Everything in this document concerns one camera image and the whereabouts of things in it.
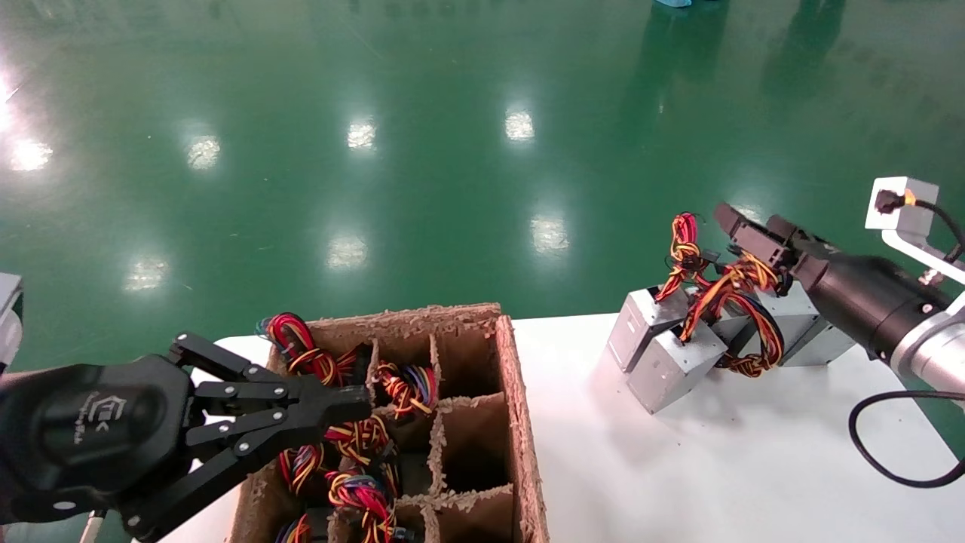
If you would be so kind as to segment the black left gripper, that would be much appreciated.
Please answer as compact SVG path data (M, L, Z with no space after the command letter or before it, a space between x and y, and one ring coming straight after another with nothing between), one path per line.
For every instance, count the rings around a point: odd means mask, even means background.
M193 385L189 367L216 379ZM186 432L194 409L244 416ZM282 376L193 333L173 340L170 358L9 371L2 521L117 510L134 539L160 540L283 451L370 412L363 386ZM201 462L193 471L191 458Z

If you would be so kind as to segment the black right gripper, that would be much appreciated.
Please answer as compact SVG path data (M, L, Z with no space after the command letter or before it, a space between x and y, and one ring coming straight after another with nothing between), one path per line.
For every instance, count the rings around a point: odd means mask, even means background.
M715 221L733 245L768 267L792 267L818 313L880 360L889 361L907 333L951 303L947 293L921 285L895 262L830 250L824 238L779 214L761 225L721 202Z

